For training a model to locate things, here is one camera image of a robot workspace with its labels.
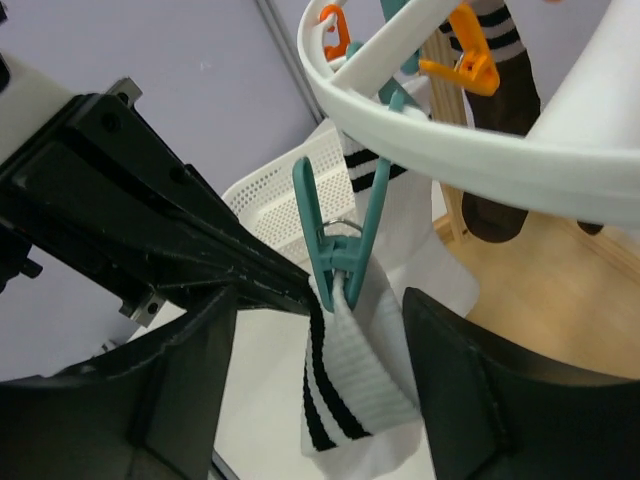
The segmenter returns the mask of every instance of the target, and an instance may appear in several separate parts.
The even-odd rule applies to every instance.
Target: white plastic spoke
[[[459,0],[411,0],[387,22],[331,82],[371,97],[444,22]]]

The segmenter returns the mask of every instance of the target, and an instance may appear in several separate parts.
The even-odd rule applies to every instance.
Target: wooden edge
[[[451,217],[448,213],[445,213],[440,218],[436,218],[433,222],[433,228],[445,245],[455,240]]]
[[[559,225],[580,243],[604,258],[618,271],[640,284],[640,257],[603,232],[590,236],[575,221],[558,218]]]

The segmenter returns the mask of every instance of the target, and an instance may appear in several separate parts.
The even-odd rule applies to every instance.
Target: orange clip
[[[478,17],[469,5],[462,4],[451,12],[449,23],[462,47],[462,58],[454,68],[431,60],[420,60],[420,69],[460,85],[469,92],[487,97],[493,95],[500,86],[500,76]]]
[[[338,24],[338,45],[324,47],[324,55],[327,60],[333,60],[338,57],[342,57],[347,54],[347,47],[351,43],[351,37],[349,36],[349,28],[347,27],[347,19],[344,16],[344,11],[338,5],[327,5],[322,9],[320,13],[320,21],[326,20],[329,15],[334,14],[337,17]],[[329,27],[329,31],[333,32],[335,27]]]

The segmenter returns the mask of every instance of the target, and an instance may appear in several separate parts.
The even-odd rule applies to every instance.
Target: white laundry basket
[[[322,218],[357,222],[340,139],[333,128],[238,181],[222,196],[249,232],[297,265],[305,263],[309,254],[291,170],[295,162],[305,156],[309,157],[315,173]],[[328,233],[352,235],[353,231],[332,225]]]

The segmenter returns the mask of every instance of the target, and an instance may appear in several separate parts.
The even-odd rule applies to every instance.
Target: white cloth
[[[313,276],[310,283],[317,295]],[[334,313],[323,309],[322,318],[311,319],[322,324],[316,327],[322,328],[324,335],[318,339],[312,326],[305,365],[312,408],[335,447],[318,451],[314,446],[305,402],[302,451],[313,458],[326,478],[369,480],[394,471],[416,452],[424,434],[423,422],[401,308],[387,276],[371,258],[353,312],[344,299],[343,285],[343,274],[338,272],[333,287]],[[319,364],[313,362],[314,349],[321,350],[324,373],[316,370]],[[348,415],[336,413],[335,408],[332,413],[329,403],[334,399],[326,394],[327,388],[335,389],[361,425],[360,438],[349,438]]]

